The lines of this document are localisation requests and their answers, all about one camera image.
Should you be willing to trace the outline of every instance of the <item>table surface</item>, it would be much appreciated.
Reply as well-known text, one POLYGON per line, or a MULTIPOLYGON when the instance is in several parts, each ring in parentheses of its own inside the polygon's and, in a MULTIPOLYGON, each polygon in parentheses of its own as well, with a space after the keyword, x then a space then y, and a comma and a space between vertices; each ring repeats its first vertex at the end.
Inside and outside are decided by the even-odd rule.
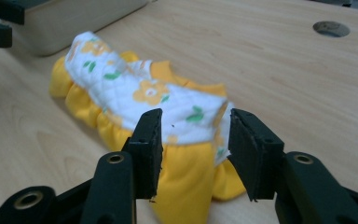
MULTIPOLYGON (((116 51, 170 60, 201 84, 225 83, 229 100, 263 120, 285 151, 319 158, 358 191, 358 9, 302 0, 158 0, 97 34, 116 51), (312 29, 337 21, 351 33, 312 29)), ((35 57, 0 49, 0 205, 20 189, 62 193, 93 176, 107 152, 97 132, 48 95, 50 71, 67 49, 35 57)), ((157 223, 148 202, 138 222, 157 223)), ((246 195, 213 202, 208 223, 278 223, 273 201, 246 195)))

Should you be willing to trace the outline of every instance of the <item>metal grommet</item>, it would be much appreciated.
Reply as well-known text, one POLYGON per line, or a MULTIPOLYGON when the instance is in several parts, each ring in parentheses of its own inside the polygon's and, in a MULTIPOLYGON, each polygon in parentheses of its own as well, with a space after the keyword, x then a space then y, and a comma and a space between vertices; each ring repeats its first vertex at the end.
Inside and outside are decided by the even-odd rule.
POLYGON ((43 199, 43 193, 39 190, 28 192, 22 195, 14 202, 14 208, 18 210, 27 209, 40 203, 43 199))
POLYGON ((122 155, 113 155, 107 158, 107 162, 115 164, 124 161, 124 157, 122 155))
POLYGON ((295 155, 295 161, 298 161, 300 163, 307 164, 307 165, 313 164, 313 159, 311 159, 309 156, 302 155, 302 154, 295 155))

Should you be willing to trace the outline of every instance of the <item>wooden table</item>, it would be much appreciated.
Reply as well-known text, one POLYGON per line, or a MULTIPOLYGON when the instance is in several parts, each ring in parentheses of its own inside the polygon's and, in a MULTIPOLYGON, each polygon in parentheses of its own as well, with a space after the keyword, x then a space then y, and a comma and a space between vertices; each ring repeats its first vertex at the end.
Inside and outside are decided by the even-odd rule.
MULTIPOLYGON (((201 84, 223 82, 237 108, 260 117, 285 151, 319 158, 358 191, 358 10, 302 0, 158 0, 97 33, 116 51, 172 61, 201 84), (317 34, 317 21, 351 33, 317 34)), ((30 186, 62 193, 93 176, 107 152, 97 132, 48 95, 45 58, 0 49, 0 205, 30 186)), ((138 202, 139 223, 156 223, 138 202)), ((273 201, 213 202, 208 223, 278 223, 273 201)))

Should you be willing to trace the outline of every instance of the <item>oven mitt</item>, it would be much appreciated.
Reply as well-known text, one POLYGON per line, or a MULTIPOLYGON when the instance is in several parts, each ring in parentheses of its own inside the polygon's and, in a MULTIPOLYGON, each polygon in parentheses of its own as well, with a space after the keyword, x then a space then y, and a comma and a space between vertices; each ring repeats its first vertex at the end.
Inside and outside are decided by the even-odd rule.
POLYGON ((229 111, 223 85, 201 86, 174 74, 169 62, 118 55, 97 35, 78 35, 53 67, 49 92, 71 114, 121 150, 141 115, 161 108, 163 160, 151 203, 162 223, 206 223, 212 198, 245 189, 226 160, 229 111))

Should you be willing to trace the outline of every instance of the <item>yellow cloth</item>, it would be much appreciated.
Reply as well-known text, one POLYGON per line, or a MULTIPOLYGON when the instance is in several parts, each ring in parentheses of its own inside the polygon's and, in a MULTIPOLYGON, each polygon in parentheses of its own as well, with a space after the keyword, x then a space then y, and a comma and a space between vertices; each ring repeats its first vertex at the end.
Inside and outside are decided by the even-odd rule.
MULTIPOLYGON (((138 56, 127 51, 120 55, 127 62, 138 61, 138 56)), ((152 63, 153 78, 197 91, 226 96, 223 85, 201 86, 174 74, 169 62, 152 63)), ((103 113, 92 102, 88 93, 78 87, 67 73, 64 58, 53 67, 49 92, 53 97, 64 97, 74 117, 97 128, 111 150, 121 150, 132 132, 120 126, 120 120, 103 113)), ((162 223, 206 223, 212 198, 229 200, 245 192, 234 167, 227 160, 214 165, 216 150, 212 143, 163 146, 162 170, 158 181, 158 195, 152 203, 162 223)))

